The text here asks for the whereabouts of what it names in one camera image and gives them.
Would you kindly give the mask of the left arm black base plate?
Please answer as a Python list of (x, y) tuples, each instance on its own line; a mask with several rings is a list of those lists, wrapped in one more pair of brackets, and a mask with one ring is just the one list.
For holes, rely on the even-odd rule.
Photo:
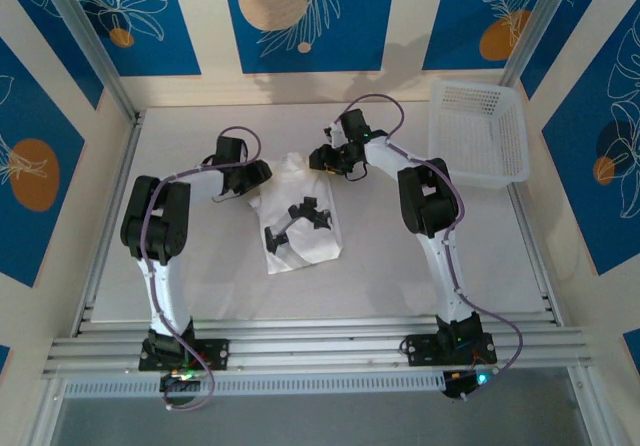
[[(190, 344), (206, 366), (214, 371), (227, 369), (229, 345), (230, 341), (226, 339), (195, 339)], [(143, 341), (138, 362), (138, 370), (141, 372), (204, 369), (196, 356), (173, 337), (160, 343), (153, 343), (150, 339)]]

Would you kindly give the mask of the white t-shirt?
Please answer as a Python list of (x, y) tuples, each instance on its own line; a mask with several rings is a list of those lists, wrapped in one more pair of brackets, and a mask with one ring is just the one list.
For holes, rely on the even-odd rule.
[(267, 273), (339, 258), (343, 241), (328, 176), (310, 169), (298, 153), (268, 165), (272, 177), (249, 201), (258, 217)]

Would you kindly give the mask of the aluminium mounting rail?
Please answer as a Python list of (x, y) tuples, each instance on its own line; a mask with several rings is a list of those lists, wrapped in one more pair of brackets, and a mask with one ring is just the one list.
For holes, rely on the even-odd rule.
[[(514, 328), (486, 318), (499, 365), (511, 356), (517, 368), (587, 366), (593, 362), (583, 331), (560, 326), (550, 315), (519, 315)], [(230, 342), (229, 373), (324, 373), (404, 371), (400, 351), (410, 334), (433, 333), (432, 316), (311, 320), (198, 321), (200, 338)], [(84, 321), (76, 336), (52, 342), (46, 377), (137, 371), (146, 336), (137, 322)]]

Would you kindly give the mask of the white perforated plastic basket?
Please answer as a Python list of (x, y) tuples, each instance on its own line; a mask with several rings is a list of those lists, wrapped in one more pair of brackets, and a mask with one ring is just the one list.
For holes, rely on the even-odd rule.
[(508, 87), (436, 80), (427, 146), (430, 158), (445, 161), (455, 185), (501, 189), (530, 175), (523, 104)]

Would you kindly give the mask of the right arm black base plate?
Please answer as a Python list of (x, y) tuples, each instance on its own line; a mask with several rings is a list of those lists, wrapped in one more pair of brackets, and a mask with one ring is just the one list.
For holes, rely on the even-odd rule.
[(409, 335), (400, 350), (410, 366), (473, 366), (497, 363), (493, 338), (483, 333), (475, 339), (456, 338), (451, 343), (441, 341), (436, 334)]

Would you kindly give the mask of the aluminium frame post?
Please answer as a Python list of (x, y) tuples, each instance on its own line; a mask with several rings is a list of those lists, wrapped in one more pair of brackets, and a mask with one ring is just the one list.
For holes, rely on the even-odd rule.
[(563, 0), (538, 0), (506, 62), (499, 85), (514, 88)]
[(128, 96), (120, 76), (78, 0), (51, 0), (93, 71), (109, 91), (116, 106), (132, 126), (139, 112)]

